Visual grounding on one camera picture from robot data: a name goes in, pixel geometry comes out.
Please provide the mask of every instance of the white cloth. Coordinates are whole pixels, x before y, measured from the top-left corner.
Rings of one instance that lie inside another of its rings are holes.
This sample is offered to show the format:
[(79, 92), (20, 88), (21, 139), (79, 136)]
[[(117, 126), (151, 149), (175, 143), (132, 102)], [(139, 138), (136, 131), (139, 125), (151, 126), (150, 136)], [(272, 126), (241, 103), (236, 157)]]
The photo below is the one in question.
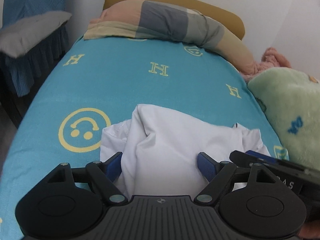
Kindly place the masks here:
[(132, 119), (102, 130), (100, 160), (123, 152), (116, 186), (132, 195), (190, 195), (208, 184), (197, 168), (199, 152), (229, 161), (234, 150), (270, 156), (260, 130), (216, 126), (154, 105), (137, 105)]

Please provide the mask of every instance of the blue bedsheet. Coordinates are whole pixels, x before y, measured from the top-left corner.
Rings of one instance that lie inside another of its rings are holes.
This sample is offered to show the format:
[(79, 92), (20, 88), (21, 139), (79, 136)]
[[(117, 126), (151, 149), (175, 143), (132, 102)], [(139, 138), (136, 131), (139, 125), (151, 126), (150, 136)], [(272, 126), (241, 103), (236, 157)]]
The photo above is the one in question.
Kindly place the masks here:
[(237, 70), (192, 45), (162, 40), (80, 40), (52, 71), (23, 119), (0, 182), (0, 239), (22, 237), (17, 202), (59, 163), (99, 159), (102, 128), (154, 104), (203, 121), (259, 128), (271, 155), (287, 152)]

